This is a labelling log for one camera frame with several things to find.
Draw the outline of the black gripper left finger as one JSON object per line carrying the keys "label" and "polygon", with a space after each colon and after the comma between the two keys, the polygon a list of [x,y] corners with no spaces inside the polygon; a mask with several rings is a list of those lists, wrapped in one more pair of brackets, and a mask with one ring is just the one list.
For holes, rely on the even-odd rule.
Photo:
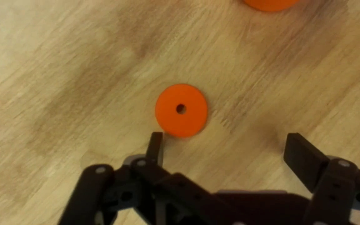
{"label": "black gripper left finger", "polygon": [[114,225],[134,209],[148,225],[208,225],[211,194],[163,167],[163,133],[153,133],[147,154],[116,170],[108,164],[83,170],[59,225]]}

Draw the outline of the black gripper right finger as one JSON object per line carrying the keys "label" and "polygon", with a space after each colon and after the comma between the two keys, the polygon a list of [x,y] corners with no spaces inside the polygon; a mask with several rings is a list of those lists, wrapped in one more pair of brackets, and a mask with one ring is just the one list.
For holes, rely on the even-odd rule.
{"label": "black gripper right finger", "polygon": [[284,162],[313,194],[304,225],[353,225],[360,212],[360,169],[352,162],[328,157],[302,134],[287,138]]}

